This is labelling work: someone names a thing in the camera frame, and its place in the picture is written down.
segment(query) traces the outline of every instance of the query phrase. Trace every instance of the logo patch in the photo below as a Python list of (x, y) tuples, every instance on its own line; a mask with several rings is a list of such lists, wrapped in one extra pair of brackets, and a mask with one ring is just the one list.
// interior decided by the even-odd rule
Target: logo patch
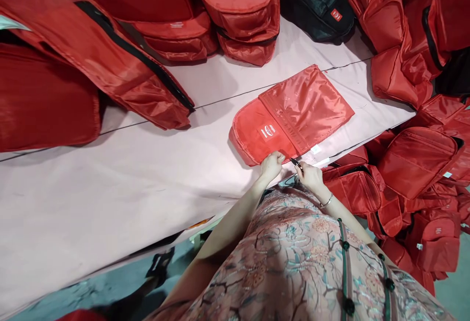
[(333, 16), (333, 18), (335, 20), (337, 20), (338, 22), (341, 21), (341, 19), (343, 18), (343, 15), (341, 15), (338, 10), (336, 9), (333, 9), (333, 11), (331, 12), (331, 15)]
[(259, 133), (265, 142), (272, 140), (277, 135), (279, 135), (279, 132), (277, 132), (274, 126), (272, 126), (271, 124), (265, 125), (264, 127), (260, 128)]

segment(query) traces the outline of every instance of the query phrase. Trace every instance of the bracelet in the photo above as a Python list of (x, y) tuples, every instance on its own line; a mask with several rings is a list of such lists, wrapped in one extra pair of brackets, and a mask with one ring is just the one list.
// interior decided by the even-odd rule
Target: bracelet
[(330, 196), (327, 203), (325, 203), (325, 204), (320, 203), (320, 209), (324, 209), (326, 206), (328, 206), (332, 199), (333, 199), (333, 193), (331, 193), (331, 196)]

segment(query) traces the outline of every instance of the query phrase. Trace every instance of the floral dress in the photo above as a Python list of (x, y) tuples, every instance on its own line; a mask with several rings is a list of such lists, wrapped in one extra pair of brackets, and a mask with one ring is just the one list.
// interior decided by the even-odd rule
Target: floral dress
[[(156, 310), (147, 320), (453, 320), (413, 277), (385, 268), (347, 227), (324, 215), (302, 187), (267, 195), (245, 237), (196, 299)], [(342, 232), (353, 313), (345, 315)], [(387, 314), (384, 275), (395, 286)]]

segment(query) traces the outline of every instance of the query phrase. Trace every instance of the black backpack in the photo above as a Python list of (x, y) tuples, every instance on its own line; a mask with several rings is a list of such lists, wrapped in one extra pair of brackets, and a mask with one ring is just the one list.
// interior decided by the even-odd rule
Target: black backpack
[(348, 0), (281, 0), (281, 15), (314, 42), (340, 45), (354, 31), (354, 12)]

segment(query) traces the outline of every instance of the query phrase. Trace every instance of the zipper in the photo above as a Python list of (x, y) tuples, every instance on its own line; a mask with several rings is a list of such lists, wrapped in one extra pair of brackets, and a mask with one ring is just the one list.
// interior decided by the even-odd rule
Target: zipper
[(423, 29), (426, 34), (427, 44), (429, 45), (429, 52), (431, 53), (432, 61), (436, 65), (439, 71), (444, 70), (444, 66), (441, 65), (439, 61), (439, 54), (437, 52), (436, 42), (432, 38), (431, 29), (429, 28), (429, 11), (431, 10), (431, 5), (424, 8), (423, 17), (421, 18), (421, 23), (423, 24)]
[(219, 34), (221, 37), (225, 38), (225, 39), (230, 39), (230, 40), (233, 40), (235, 42), (239, 42), (239, 43), (247, 43), (247, 44), (253, 44), (253, 45), (265, 45), (265, 44), (269, 44), (273, 41), (275, 41), (278, 36), (279, 36), (279, 33), (276, 34), (274, 37), (271, 37), (269, 39), (266, 39), (266, 40), (263, 40), (263, 41), (260, 41), (260, 42), (244, 42), (244, 41), (241, 41), (241, 40), (238, 40), (238, 39), (235, 39), (235, 38), (231, 38), (229, 37), (223, 28), (219, 27), (219, 26), (216, 26), (215, 29), (217, 30), (217, 34)]
[(163, 85), (174, 95), (174, 97), (186, 107), (190, 113), (194, 109), (194, 105), (187, 98), (184, 92), (178, 87), (173, 79), (166, 73), (166, 71), (157, 63), (149, 59), (143, 52), (137, 49), (132, 44), (128, 43), (114, 31), (111, 21), (106, 17), (100, 10), (98, 10), (89, 1), (76, 1), (75, 5), (88, 15), (93, 21), (95, 21), (104, 32), (110, 37), (110, 39), (116, 43), (123, 50), (131, 54), (132, 56), (139, 59), (146, 67), (148, 67), (163, 83)]

